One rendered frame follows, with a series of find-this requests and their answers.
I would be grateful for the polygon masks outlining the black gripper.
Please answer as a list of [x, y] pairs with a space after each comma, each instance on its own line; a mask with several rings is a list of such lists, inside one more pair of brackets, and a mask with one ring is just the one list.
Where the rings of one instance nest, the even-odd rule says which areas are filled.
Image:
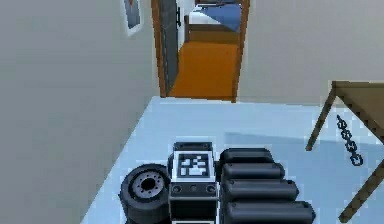
[[170, 224], [167, 168], [161, 164], [143, 164], [123, 180], [119, 198], [125, 224]]

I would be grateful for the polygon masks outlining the brown wooden table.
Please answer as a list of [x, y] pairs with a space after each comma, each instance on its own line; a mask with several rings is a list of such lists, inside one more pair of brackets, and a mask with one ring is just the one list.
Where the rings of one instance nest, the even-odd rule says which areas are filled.
[[[336, 98], [357, 116], [365, 127], [384, 145], [384, 83], [333, 81], [328, 97], [308, 140], [311, 151]], [[367, 178], [338, 219], [347, 223], [384, 181], [384, 159]]]

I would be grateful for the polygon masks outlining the white framed wall picture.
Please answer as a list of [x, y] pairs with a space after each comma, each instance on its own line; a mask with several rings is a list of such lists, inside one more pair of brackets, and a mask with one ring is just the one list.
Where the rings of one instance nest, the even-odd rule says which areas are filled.
[[132, 36], [138, 32], [141, 25], [140, 1], [139, 0], [124, 0], [125, 15], [127, 22], [127, 34]]

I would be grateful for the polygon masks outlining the bed with blue blanket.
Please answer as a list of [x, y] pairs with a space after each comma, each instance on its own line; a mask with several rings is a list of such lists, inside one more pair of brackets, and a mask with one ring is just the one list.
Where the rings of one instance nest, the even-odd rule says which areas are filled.
[[242, 11], [242, 0], [195, 0], [184, 16], [185, 41], [237, 45]]

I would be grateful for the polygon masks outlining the dark grey room door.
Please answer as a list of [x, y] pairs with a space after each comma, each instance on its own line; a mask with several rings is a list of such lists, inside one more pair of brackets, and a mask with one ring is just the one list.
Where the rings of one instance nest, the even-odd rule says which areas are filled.
[[176, 0], [159, 0], [160, 34], [166, 94], [178, 75], [178, 26]]

